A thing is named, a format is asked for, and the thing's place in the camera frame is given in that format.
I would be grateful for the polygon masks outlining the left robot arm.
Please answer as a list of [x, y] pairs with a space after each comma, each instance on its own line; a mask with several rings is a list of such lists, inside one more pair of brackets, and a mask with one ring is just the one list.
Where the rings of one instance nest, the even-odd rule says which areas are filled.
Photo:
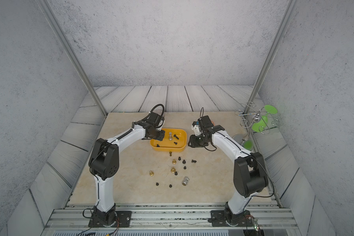
[[113, 176], [120, 168], [120, 153], [138, 140], [162, 141], [165, 107], [155, 105], [146, 117], [132, 122], [131, 128], [109, 139], [99, 138], [88, 161], [96, 186], [96, 204], [91, 209], [89, 227], [119, 227], [114, 200]]

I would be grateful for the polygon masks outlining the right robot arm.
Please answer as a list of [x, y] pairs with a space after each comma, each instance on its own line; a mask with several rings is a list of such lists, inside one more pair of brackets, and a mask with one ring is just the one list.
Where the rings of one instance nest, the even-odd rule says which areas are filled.
[[214, 125], [209, 116], [201, 115], [192, 124], [194, 134], [190, 136], [188, 146], [204, 148], [208, 151], [221, 149], [234, 163], [233, 184], [235, 192], [226, 202], [222, 219], [228, 226], [236, 227], [247, 223], [250, 212], [247, 205], [253, 197], [269, 198], [272, 194], [260, 196], [259, 193], [269, 186], [269, 175], [266, 171], [264, 157], [259, 152], [251, 152], [237, 143], [221, 125]]

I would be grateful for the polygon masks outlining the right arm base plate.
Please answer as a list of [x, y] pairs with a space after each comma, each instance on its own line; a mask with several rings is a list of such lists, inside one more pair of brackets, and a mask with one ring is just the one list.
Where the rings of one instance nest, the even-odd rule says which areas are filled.
[[250, 227], [253, 226], [253, 218], [248, 210], [239, 214], [232, 214], [229, 210], [212, 210], [207, 219], [213, 227]]

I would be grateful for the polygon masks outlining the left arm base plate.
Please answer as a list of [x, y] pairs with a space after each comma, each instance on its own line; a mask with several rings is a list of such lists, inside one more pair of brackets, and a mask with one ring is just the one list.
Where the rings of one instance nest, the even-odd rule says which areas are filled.
[[132, 211], [102, 212], [96, 209], [92, 212], [88, 226], [90, 228], [128, 228], [131, 217]]

